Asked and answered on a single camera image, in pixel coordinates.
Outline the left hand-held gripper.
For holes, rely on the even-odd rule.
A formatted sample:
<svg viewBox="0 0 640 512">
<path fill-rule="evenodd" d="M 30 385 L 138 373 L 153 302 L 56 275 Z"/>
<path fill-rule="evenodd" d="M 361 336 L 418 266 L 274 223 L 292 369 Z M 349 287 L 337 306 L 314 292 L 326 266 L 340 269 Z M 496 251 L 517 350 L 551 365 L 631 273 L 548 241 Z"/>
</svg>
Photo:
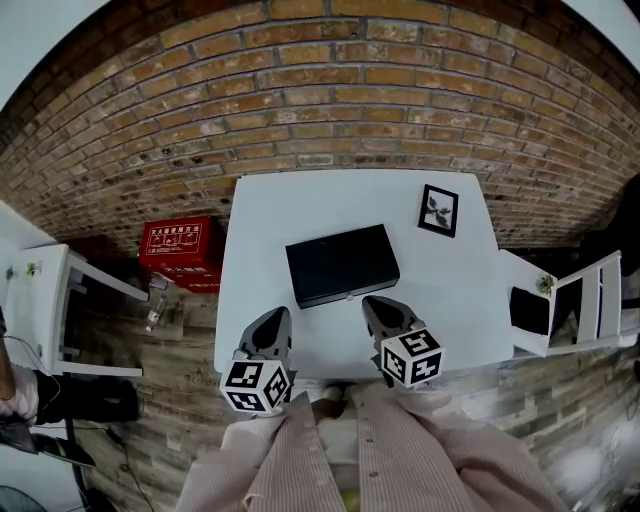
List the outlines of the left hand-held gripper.
<svg viewBox="0 0 640 512">
<path fill-rule="evenodd" d="M 290 399 L 294 383 L 288 358 L 292 327 L 289 309 L 280 306 L 244 330 L 220 381 L 220 390 L 234 411 L 273 414 Z"/>
</svg>

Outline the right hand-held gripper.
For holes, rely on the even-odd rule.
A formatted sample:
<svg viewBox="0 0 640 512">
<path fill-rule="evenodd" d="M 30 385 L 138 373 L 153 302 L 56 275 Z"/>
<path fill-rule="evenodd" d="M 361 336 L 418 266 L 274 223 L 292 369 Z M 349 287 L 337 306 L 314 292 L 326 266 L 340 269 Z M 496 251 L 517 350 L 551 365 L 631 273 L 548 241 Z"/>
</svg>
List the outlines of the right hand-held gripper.
<svg viewBox="0 0 640 512">
<path fill-rule="evenodd" d="M 385 377 L 409 389 L 441 376 L 444 348 L 409 306 L 368 295 L 362 313 L 374 344 L 380 344 L 372 361 Z"/>
</svg>

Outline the person's left forearm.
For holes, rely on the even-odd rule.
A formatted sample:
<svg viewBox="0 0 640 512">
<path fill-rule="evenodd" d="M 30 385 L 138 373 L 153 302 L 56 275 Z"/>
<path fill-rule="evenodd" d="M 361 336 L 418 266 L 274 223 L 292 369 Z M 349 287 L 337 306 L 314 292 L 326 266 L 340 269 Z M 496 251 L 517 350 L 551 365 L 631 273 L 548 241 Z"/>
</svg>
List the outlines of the person's left forearm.
<svg viewBox="0 0 640 512">
<path fill-rule="evenodd" d="M 304 392 L 273 416 L 230 425 L 221 448 L 192 463 L 176 512 L 241 512 L 278 429 L 295 407 L 309 403 Z"/>
</svg>

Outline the person's right forearm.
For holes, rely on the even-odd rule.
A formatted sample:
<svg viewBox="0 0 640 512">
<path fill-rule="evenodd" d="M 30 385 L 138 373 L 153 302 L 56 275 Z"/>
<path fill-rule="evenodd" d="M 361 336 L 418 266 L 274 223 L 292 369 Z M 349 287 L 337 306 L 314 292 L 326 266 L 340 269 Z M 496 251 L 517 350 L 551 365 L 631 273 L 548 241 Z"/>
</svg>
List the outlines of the person's right forearm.
<svg viewBox="0 0 640 512">
<path fill-rule="evenodd" d="M 469 418 L 444 391 L 396 396 L 444 449 L 483 512 L 569 512 L 518 439 Z"/>
</svg>

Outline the person's khaki trousers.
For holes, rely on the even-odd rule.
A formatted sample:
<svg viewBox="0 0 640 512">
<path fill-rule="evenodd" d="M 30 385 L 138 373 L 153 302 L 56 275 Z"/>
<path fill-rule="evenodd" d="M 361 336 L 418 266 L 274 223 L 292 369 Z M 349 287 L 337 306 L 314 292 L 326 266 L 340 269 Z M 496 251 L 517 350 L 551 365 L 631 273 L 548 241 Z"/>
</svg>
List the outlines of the person's khaki trousers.
<svg viewBox="0 0 640 512">
<path fill-rule="evenodd" d="M 321 398 L 313 402 L 311 408 L 317 424 L 324 420 L 347 420 L 355 417 L 352 401 L 334 401 L 328 398 Z"/>
</svg>

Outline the clear plastic bottle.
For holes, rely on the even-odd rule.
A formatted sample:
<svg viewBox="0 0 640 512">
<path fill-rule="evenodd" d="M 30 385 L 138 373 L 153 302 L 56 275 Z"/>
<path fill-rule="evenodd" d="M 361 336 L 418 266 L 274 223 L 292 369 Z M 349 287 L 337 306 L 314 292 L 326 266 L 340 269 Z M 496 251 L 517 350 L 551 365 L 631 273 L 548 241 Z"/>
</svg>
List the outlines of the clear plastic bottle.
<svg viewBox="0 0 640 512">
<path fill-rule="evenodd" d="M 159 321 L 164 312 L 166 303 L 167 303 L 167 297 L 165 295 L 161 295 L 157 298 L 157 300 L 151 306 L 147 315 L 147 320 L 145 325 L 145 330 L 147 332 L 153 331 L 156 328 L 156 326 L 159 324 Z"/>
</svg>

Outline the red fire equipment box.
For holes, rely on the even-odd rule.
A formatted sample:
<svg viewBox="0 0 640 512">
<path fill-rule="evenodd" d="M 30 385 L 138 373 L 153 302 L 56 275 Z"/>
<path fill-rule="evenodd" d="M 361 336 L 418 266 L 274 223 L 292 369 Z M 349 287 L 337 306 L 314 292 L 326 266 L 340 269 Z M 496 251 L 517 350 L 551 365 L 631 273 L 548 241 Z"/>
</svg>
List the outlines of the red fire equipment box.
<svg viewBox="0 0 640 512">
<path fill-rule="evenodd" d="M 210 216 L 149 222 L 138 261 L 184 290 L 217 294 L 225 242 L 224 229 Z"/>
</svg>

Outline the black cloth pouch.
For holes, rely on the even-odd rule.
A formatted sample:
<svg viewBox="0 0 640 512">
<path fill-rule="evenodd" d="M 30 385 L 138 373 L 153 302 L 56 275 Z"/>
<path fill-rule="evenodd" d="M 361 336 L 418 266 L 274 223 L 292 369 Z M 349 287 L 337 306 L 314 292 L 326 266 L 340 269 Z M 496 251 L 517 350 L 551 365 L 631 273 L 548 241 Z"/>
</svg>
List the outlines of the black cloth pouch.
<svg viewBox="0 0 640 512">
<path fill-rule="evenodd" d="M 513 327 L 542 336 L 549 334 L 550 302 L 547 298 L 513 287 L 509 311 Z"/>
</svg>

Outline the person's pink striped shirt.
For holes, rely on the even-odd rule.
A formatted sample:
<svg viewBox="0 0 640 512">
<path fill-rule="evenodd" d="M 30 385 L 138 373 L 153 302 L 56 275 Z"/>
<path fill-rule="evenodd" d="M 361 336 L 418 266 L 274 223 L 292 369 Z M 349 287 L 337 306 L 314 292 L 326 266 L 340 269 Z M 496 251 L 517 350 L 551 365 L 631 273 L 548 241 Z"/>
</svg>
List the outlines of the person's pink striped shirt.
<svg viewBox="0 0 640 512">
<path fill-rule="evenodd" d="M 352 393 L 357 463 L 332 471 L 307 395 L 277 417 L 271 445 L 248 487 L 247 512 L 346 512 L 341 487 L 356 483 L 360 512 L 473 512 L 459 472 L 438 440 L 444 392 L 366 385 Z"/>
</svg>

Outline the white wooden chair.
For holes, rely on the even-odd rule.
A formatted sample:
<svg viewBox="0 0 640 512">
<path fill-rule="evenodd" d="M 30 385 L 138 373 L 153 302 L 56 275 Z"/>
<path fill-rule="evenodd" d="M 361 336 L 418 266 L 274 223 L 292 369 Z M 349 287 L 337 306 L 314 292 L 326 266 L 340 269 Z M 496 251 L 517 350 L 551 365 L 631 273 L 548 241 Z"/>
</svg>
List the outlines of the white wooden chair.
<svg viewBox="0 0 640 512">
<path fill-rule="evenodd" d="M 522 358 L 534 356 L 560 356 L 576 352 L 617 346 L 625 333 L 621 330 L 621 254 L 618 251 L 574 272 L 564 278 L 556 278 L 550 297 L 536 290 L 537 279 L 544 274 L 539 267 L 507 251 L 499 251 L 507 286 L 507 298 L 513 287 L 527 290 L 550 302 L 549 334 L 542 336 L 511 325 L 514 346 Z M 553 320 L 559 308 L 557 296 L 569 286 L 577 284 L 580 291 L 580 315 L 577 321 L 577 336 L 574 344 L 554 346 L 551 344 Z"/>
</svg>

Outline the white side table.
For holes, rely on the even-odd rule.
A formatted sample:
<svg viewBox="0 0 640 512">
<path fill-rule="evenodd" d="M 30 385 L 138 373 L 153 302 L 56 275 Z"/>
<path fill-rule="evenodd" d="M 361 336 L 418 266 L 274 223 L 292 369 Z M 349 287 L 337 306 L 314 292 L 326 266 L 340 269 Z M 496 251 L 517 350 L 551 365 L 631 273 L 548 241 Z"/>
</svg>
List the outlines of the white side table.
<svg viewBox="0 0 640 512">
<path fill-rule="evenodd" d="M 29 262 L 38 266 L 26 275 Z M 60 349 L 70 292 L 84 293 L 83 278 L 146 302 L 149 294 L 90 265 L 68 245 L 21 217 L 0 200 L 0 308 L 12 361 L 49 375 L 64 373 L 140 378 L 143 370 L 65 361 Z"/>
</svg>

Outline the black stool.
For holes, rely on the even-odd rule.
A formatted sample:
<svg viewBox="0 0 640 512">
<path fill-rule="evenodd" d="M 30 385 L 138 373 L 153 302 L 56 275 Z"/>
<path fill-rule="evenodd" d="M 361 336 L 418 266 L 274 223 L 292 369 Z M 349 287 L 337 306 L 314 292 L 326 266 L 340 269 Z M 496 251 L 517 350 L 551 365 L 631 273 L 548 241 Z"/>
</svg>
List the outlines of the black stool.
<svg viewBox="0 0 640 512">
<path fill-rule="evenodd" d="M 87 468 L 96 466 L 94 459 L 75 442 L 44 434 L 33 434 L 32 440 L 39 454 L 53 457 L 75 466 Z"/>
</svg>

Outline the black office chair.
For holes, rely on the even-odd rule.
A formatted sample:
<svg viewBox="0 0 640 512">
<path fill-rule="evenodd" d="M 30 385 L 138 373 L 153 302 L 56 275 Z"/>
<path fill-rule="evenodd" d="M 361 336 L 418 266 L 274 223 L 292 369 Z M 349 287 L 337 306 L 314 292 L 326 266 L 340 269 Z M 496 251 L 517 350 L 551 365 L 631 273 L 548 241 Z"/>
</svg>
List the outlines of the black office chair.
<svg viewBox="0 0 640 512">
<path fill-rule="evenodd" d="M 585 235 L 579 260 L 588 265 L 620 251 L 621 274 L 629 277 L 640 268 L 640 175 L 629 180 L 609 225 Z"/>
</svg>

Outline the black floor fan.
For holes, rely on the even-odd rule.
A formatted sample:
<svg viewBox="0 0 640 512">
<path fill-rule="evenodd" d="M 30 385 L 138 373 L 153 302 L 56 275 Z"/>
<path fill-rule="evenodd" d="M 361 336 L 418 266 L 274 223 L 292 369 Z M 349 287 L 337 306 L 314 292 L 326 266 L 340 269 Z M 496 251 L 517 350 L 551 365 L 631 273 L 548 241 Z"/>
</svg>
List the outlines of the black floor fan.
<svg viewBox="0 0 640 512">
<path fill-rule="evenodd" d="M 23 491 L 0 486 L 0 512 L 47 512 L 46 509 Z"/>
</svg>

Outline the black picture frame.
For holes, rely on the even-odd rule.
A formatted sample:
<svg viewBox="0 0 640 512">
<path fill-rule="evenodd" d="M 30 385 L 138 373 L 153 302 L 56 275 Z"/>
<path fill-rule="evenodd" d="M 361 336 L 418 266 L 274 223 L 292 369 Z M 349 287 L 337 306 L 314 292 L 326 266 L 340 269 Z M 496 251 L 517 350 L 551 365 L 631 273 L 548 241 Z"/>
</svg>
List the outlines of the black picture frame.
<svg viewBox="0 0 640 512">
<path fill-rule="evenodd" d="M 459 196 L 456 193 L 425 184 L 417 226 L 449 238 L 457 229 Z"/>
</svg>

